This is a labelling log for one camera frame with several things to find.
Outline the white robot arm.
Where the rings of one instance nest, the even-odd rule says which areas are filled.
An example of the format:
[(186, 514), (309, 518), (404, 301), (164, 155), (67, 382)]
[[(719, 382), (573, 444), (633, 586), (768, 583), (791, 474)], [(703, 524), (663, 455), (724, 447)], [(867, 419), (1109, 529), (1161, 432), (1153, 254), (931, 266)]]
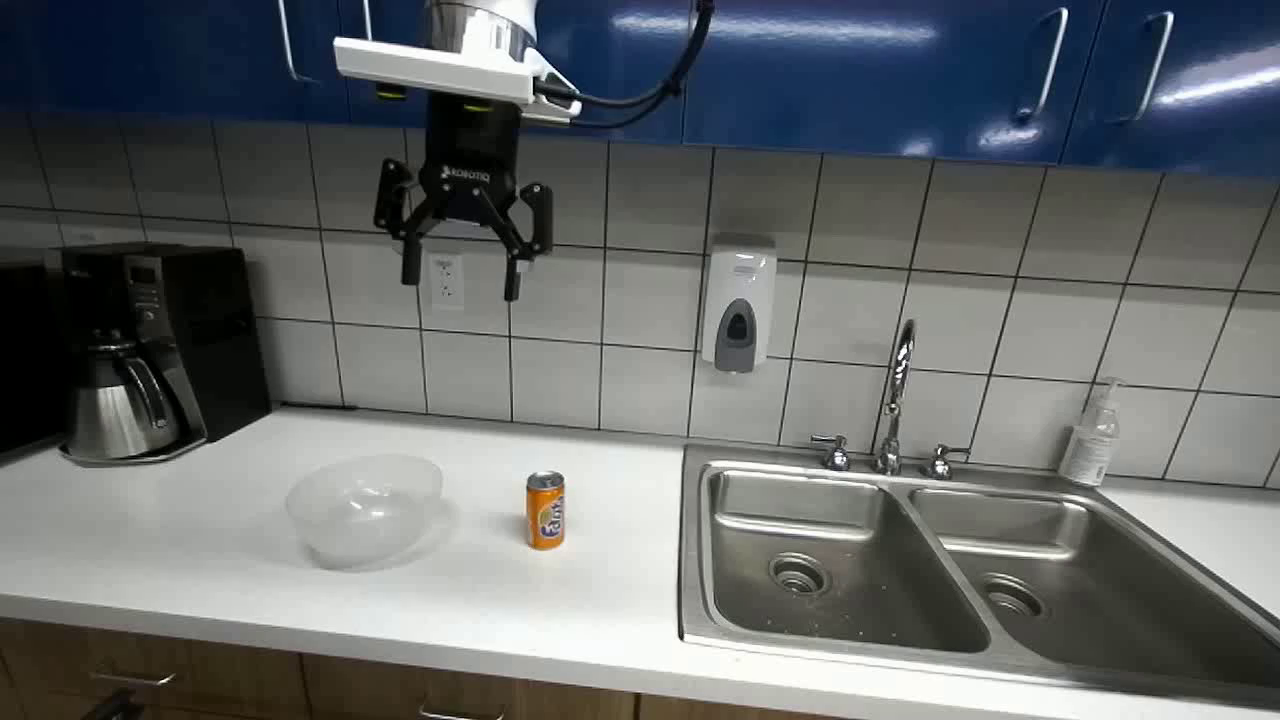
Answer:
[(374, 224), (404, 242), (400, 278), (422, 278), (422, 242), (440, 219), (492, 229), (507, 253), (503, 294), (552, 246), (552, 186), (515, 182), (521, 118), (532, 93), (537, 0), (440, 0), (431, 42), (349, 42), (357, 72), (377, 85), (427, 93), (425, 166), (379, 164)]

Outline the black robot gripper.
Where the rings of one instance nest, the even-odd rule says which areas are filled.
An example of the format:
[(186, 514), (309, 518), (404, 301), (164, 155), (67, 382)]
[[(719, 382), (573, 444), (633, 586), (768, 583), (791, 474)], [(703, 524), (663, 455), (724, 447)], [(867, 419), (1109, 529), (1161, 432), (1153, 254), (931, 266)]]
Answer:
[[(407, 204), (412, 171), (385, 161), (374, 209), (374, 224), (400, 242), (404, 283), (422, 283), (425, 234), (440, 219), (474, 219), (503, 242), (503, 301), (521, 301), (521, 273), (552, 253), (552, 186), (532, 179), (515, 193), (515, 139), (521, 113), (512, 104), (446, 93), (427, 100), (425, 200)], [(532, 213), (527, 234), (512, 219), (515, 200)]]

